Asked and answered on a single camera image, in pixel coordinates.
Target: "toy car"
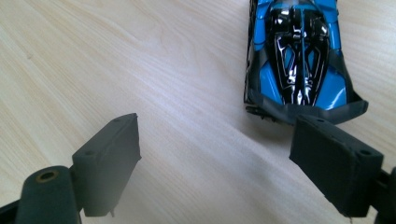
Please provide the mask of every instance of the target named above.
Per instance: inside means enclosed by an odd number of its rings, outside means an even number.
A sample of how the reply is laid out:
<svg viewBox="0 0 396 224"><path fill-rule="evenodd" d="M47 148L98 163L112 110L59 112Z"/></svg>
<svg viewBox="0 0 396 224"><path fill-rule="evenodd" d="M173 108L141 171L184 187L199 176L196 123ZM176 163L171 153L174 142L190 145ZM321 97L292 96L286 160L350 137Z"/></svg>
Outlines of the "toy car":
<svg viewBox="0 0 396 224"><path fill-rule="evenodd" d="M341 51L336 0L250 0L247 112L294 124L337 124L365 113Z"/></svg>

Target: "light wood grain tabletop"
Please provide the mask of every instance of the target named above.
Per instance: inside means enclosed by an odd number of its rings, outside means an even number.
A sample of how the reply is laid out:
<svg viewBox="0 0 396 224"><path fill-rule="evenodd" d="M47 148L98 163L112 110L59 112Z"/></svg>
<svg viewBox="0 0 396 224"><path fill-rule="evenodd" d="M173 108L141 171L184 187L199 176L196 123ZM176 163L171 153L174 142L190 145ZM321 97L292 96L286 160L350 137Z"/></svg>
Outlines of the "light wood grain tabletop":
<svg viewBox="0 0 396 224"><path fill-rule="evenodd" d="M0 206L137 113L143 159L116 216L83 223L350 223L289 160L293 128L243 104L248 0L0 1ZM369 102L338 125L396 165L396 2L338 0ZM373 223L375 210L353 223Z"/></svg>

